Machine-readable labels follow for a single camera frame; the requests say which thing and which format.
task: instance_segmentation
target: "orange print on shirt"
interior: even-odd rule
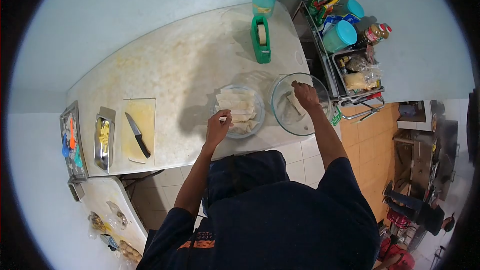
[[[183,243],[183,245],[180,246],[177,250],[179,250],[181,248],[189,248],[190,244],[191,244],[191,241],[187,241],[187,242]],[[206,241],[206,240],[195,241],[195,243],[193,243],[193,248],[206,249],[206,248],[213,248],[214,246],[215,246],[215,240],[213,240],[213,241]]]

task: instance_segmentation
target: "orange measuring spoon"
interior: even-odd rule
[[[75,148],[75,137],[74,137],[74,120],[70,118],[70,148]]]

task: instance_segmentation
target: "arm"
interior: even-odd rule
[[[395,264],[396,262],[398,262],[401,257],[402,257],[401,254],[394,255],[391,258],[389,258],[388,260],[383,261],[380,265],[373,268],[372,270],[381,270],[381,269],[385,269],[387,267],[390,267],[393,264]]]
[[[220,117],[227,116],[225,122],[220,121]],[[207,137],[205,144],[201,148],[195,164],[193,164],[190,173],[178,192],[177,199],[173,207],[182,208],[192,215],[198,213],[200,201],[204,195],[207,186],[207,174],[210,168],[212,155],[217,145],[225,138],[231,126],[232,117],[230,110],[221,110],[210,119],[208,119]]]
[[[339,157],[348,158],[339,136],[328,121],[327,116],[325,116],[315,88],[297,81],[292,83],[292,87],[295,89],[295,96],[298,102],[308,112],[313,122],[315,135],[317,136],[317,146],[325,170],[335,159]]]

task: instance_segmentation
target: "black knife handle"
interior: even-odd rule
[[[135,139],[137,139],[137,142],[138,142],[138,145],[140,146],[141,152],[148,159],[150,157],[150,152],[148,151],[147,147],[145,146],[144,141],[142,140],[142,135],[136,135]]]

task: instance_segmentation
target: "tape roll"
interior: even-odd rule
[[[260,45],[267,45],[267,31],[265,30],[265,25],[259,24],[257,25],[258,29],[258,43]]]

